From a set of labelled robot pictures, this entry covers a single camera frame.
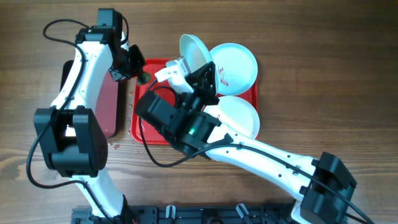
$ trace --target white plastic part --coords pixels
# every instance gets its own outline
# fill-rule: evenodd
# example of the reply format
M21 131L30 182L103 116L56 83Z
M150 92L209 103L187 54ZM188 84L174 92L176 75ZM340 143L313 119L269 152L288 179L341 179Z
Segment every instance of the white plastic part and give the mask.
M75 109L77 106L82 105L85 108L91 108L95 111L102 82L113 62L112 53L108 45L100 44L100 42L84 41L82 44L78 44L78 46L85 53L86 66L76 92L73 95L73 99L65 109ZM75 61L73 62L68 78L51 106L56 106L59 109L63 105L75 83L80 67L81 55L76 49Z
M113 181L106 168L98 171L98 176L95 178L92 178L88 175L74 175L69 179L86 182L90 190L93 192L95 198L99 204L102 205L104 211L109 217L114 217L121 214L123 207L123 194L113 184ZM81 184L77 184L77 186L90 203L93 209L93 214L98 217L104 217L102 212L95 205L93 199L88 194L87 190L85 190Z
M191 72L213 61L206 45L197 36L192 34L184 34L181 36L180 55L187 61L188 68ZM218 82L216 82L216 91L218 92Z
M301 206L301 201L296 201L296 203L293 206L292 213L290 216L292 217L293 220L300 224L311 224L310 222L306 221L303 217L300 215L300 206Z
M155 73L158 82L167 80L170 86L178 93L193 93L193 88L185 77L190 74L184 58L180 57L166 63L166 67Z
M231 128L255 139L260 130L260 117L254 107L237 96L222 96L218 105L206 106L204 112Z
M263 142L251 139L233 128L230 128L226 123L222 123L221 126L215 127L207 141L208 143L213 143L221 140L227 133L233 138L233 144L243 144L272 154L293 166L299 166L300 169L310 175L315 171L315 167L311 165L313 160L312 157L300 156L282 151ZM301 186L308 186L310 183L310 179L294 173L292 169L286 169L286 166L247 149L223 147L207 151L206 155L210 159L236 165L269 180L299 201L303 199L303 195L300 194Z
M217 93L239 95L253 86L258 67L249 49L239 44L226 43L213 48L210 54L216 64Z

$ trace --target brown tabletop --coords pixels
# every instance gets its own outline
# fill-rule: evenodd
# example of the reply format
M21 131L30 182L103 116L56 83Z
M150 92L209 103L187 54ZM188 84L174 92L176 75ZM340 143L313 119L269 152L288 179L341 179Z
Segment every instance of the brown tabletop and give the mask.
M398 221L397 1L101 1L0 3L0 223L69 223L72 208L88 205L75 185L31 185L25 162L36 137L33 114L57 96L63 63L75 51L44 39L42 29L60 18L94 25L100 7L127 18L130 42L146 58L177 56L186 33L209 49L246 46L259 66L259 140L338 156L358 181L352 201L377 223ZM49 35L73 40L79 28L58 24ZM106 165L131 205L292 200L260 177L201 157L172 169L153 165L127 133L134 84L123 85L121 130L109 139L120 147L109 147ZM182 157L167 146L151 150L164 163ZM47 169L40 149L32 170L41 183L65 180Z

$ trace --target red tray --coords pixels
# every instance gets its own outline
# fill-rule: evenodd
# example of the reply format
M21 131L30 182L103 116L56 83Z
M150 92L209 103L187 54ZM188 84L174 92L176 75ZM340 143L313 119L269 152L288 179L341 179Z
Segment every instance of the red tray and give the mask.
M145 93L145 91L148 89L148 86L152 83L152 81L155 79L155 73L158 72L160 69L164 68L166 66L166 62L168 62L170 59L147 59L146 60L146 65L144 66L144 71L148 72L152 75L152 80L142 86L138 86L136 84L136 90L134 91L134 104L133 104L133 110L132 110L132 118L131 118L131 136L136 140L137 142L142 143L141 135L139 132L139 127L138 127L138 116L134 113L134 108L137 105L138 99ZM162 83L156 83L153 87L157 86L169 86L168 82L162 82ZM170 90L167 89L158 89L156 90L156 93L169 102L171 105L174 104L174 95ZM257 82L253 84L253 86L246 92L238 95L238 97L245 99L247 102L253 105L253 107L256 109L258 112L258 98L257 98ZM166 140L151 126L149 125L146 121L142 120L142 130L144 132L145 140L147 144L158 144L158 145L168 145Z

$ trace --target wooden table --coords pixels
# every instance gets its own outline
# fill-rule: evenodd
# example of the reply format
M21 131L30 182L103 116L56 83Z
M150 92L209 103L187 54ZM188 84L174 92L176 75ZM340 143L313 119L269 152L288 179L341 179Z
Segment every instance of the wooden table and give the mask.
M25 162L36 137L33 114L51 104L62 65L74 57L70 46L44 39L42 29L59 18L93 25L100 7L128 19L130 41L146 58L178 55L186 33L209 49L246 46L259 65L259 140L297 154L337 155L358 181L352 201L375 222L398 221L397 1L101 2L109 1L0 4L0 223L69 223L72 208L88 205L74 185L31 185ZM49 34L73 40L79 28L59 24ZM172 169L153 165L127 134L134 82L124 85L121 131L109 139L120 148L109 148L106 165L131 205L291 201L228 164L196 158ZM162 162L182 157L165 146L151 150ZM65 180L46 168L40 149L32 168L41 183Z

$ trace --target wooden surface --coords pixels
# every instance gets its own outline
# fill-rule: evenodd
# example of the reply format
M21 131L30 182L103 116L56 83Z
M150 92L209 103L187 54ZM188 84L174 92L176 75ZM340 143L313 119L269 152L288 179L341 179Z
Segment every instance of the wooden surface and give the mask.
M178 55L185 33L209 49L246 46L259 65L259 140L297 154L337 155L358 181L352 201L377 223L398 222L397 1L100 2L0 4L0 223L69 223L72 208L88 205L74 185L31 185L25 162L36 137L33 114L51 104L62 65L74 57L71 47L45 40L42 29L60 18L93 25L99 7L115 7L128 19L130 41L146 58ZM73 40L79 28L59 24L49 34ZM196 158L172 169L153 165L127 134L134 82L127 83L121 131L109 139L120 148L109 148L106 165L131 205L291 200L224 163ZM162 162L182 157L169 147L151 149ZM41 183L65 180L46 168L40 149L32 167Z

